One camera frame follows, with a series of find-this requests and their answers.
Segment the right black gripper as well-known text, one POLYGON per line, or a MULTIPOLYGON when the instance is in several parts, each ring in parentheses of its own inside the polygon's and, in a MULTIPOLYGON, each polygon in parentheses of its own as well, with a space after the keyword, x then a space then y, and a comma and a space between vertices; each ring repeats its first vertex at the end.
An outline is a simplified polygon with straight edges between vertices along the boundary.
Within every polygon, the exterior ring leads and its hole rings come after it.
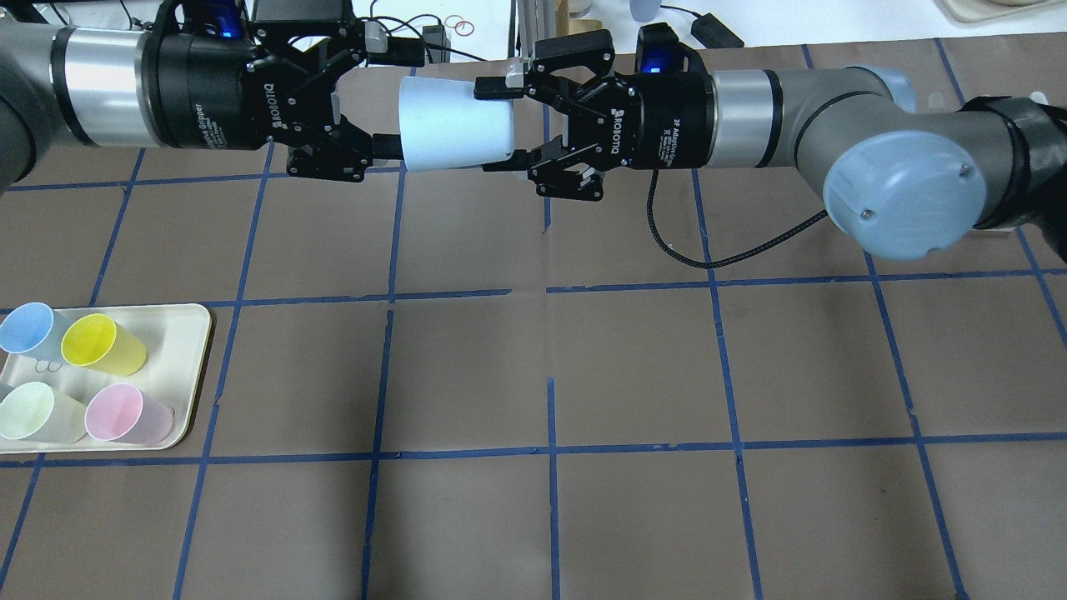
MULTIPOLYGON (((614 35, 594 30, 541 40, 517 75, 479 77, 476 100, 531 98, 568 117, 606 119, 598 99, 614 76, 614 35)), ((517 149, 487 173, 523 173, 542 198, 598 202, 604 174, 628 168, 700 168, 708 163, 715 125, 715 86, 704 72, 635 73, 616 79, 609 149, 576 147, 561 137, 541 147, 517 149)))

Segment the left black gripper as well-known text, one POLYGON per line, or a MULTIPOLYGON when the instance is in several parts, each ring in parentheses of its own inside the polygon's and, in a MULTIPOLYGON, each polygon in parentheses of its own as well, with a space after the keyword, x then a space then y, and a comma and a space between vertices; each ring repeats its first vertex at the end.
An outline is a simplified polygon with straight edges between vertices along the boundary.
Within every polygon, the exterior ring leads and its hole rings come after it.
MULTIPOLYGON (((142 119, 158 147, 257 151, 268 141, 250 92, 257 73, 297 79, 337 79, 361 64, 427 63, 427 43, 393 37, 365 18, 250 22, 246 37, 148 32, 142 37, 142 119)), ((287 173, 318 181, 360 183, 378 161, 403 159, 399 135, 368 133, 343 117, 339 125, 297 122, 287 141, 287 173)))

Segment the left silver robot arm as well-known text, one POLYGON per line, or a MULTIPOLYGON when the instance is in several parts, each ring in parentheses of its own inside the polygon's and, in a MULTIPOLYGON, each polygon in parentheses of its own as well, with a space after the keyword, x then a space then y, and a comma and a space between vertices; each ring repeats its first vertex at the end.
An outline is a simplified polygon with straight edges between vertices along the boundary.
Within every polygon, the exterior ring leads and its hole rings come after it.
POLYGON ((398 135, 343 115, 337 83, 365 64, 421 68, 423 40, 393 37, 347 1, 168 1, 149 31, 3 23, 3 185, 53 144, 257 151, 288 148, 301 178, 363 181, 403 158, 398 135))

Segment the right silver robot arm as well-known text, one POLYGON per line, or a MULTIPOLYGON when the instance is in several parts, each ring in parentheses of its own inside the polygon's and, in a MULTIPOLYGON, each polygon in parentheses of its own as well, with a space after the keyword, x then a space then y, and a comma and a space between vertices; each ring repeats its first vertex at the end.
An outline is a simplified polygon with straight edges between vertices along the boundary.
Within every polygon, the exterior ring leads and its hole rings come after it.
POLYGON ((901 72, 710 72, 667 23, 638 34, 635 72, 606 30, 541 40, 477 100, 530 98, 563 114, 541 147, 483 165, 548 198, 598 202, 614 168, 796 168, 823 217, 873 256, 918 260, 973 228, 1028 223, 1064 256, 1064 108, 983 96, 921 114, 901 72))

